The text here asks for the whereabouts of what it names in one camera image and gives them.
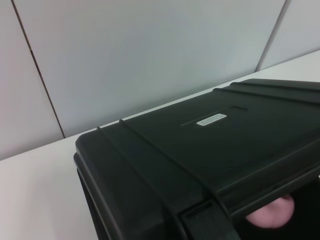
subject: black hard case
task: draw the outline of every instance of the black hard case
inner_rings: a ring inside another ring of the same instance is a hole
[[[320,83],[215,88],[83,134],[74,161],[100,240],[319,236]],[[287,193],[286,226],[244,219]]]

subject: case lid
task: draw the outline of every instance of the case lid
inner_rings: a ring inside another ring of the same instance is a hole
[[[111,239],[239,239],[231,221],[320,174],[319,91],[250,79],[82,135]]]

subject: white table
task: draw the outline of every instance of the white table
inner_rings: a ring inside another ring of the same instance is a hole
[[[320,82],[320,51],[216,88],[251,78]],[[208,93],[212,89],[128,118]],[[0,161],[1,240],[98,239],[73,159],[75,141],[81,134]]]

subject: gray wall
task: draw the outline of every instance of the gray wall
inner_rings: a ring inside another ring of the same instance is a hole
[[[9,0],[0,1],[0,160],[63,138]]]
[[[15,0],[66,136],[252,73],[283,0]]]
[[[320,50],[319,9],[319,0],[288,0],[258,70]]]

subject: white wall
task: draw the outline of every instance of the white wall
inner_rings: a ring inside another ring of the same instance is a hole
[[[319,9],[319,0],[288,0],[259,70],[320,50]]]
[[[252,73],[283,0],[15,0],[66,136]]]
[[[0,160],[63,138],[10,0],[0,1]]]

